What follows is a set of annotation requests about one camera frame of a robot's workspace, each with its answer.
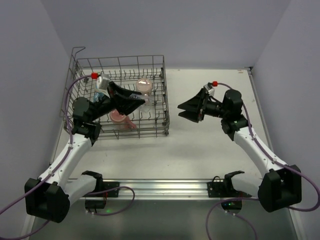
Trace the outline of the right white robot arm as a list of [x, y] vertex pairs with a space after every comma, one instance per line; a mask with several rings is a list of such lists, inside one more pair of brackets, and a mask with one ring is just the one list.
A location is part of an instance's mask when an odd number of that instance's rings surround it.
[[287, 165], [276, 157], [254, 132], [248, 119], [242, 114], [242, 94], [229, 89], [223, 100], [211, 100], [213, 90], [203, 87], [194, 97], [178, 105], [180, 117], [198, 123], [205, 116], [221, 119], [221, 128], [249, 156], [261, 174], [261, 178], [246, 175], [238, 170], [225, 174], [223, 184], [212, 183], [211, 188], [223, 197], [239, 193], [258, 198], [269, 213], [290, 207], [302, 201], [302, 178], [296, 165]]

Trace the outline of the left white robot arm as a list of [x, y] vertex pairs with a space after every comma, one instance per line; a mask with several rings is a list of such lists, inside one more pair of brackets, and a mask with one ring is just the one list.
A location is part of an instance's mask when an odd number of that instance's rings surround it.
[[92, 102], [86, 97], [73, 101], [72, 119], [66, 122], [69, 141], [47, 170], [24, 185], [27, 214], [60, 223], [77, 200], [105, 193], [100, 173], [86, 170], [72, 182], [68, 181], [70, 175], [99, 138], [102, 126], [96, 120], [113, 110], [127, 116], [142, 106], [146, 97], [113, 81], [108, 81], [101, 90], [105, 95], [99, 101]]

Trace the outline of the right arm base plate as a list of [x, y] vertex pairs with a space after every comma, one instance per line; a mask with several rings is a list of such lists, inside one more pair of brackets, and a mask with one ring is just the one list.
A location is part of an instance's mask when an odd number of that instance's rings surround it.
[[[242, 171], [228, 173], [224, 178], [215, 176], [211, 181], [206, 183], [207, 195], [209, 198], [251, 198], [252, 196], [243, 191], [235, 190], [232, 184], [232, 178], [241, 174]], [[232, 200], [220, 204], [222, 209], [228, 213], [238, 214], [243, 206], [242, 200]]]

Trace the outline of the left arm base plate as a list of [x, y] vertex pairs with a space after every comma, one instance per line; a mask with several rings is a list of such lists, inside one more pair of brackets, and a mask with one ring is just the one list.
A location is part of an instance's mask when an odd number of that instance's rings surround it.
[[97, 189], [84, 196], [85, 209], [95, 213], [97, 213], [98, 210], [104, 209], [108, 199], [117, 198], [119, 196], [119, 189], [111, 190], [119, 186], [120, 183], [118, 181], [103, 181]]

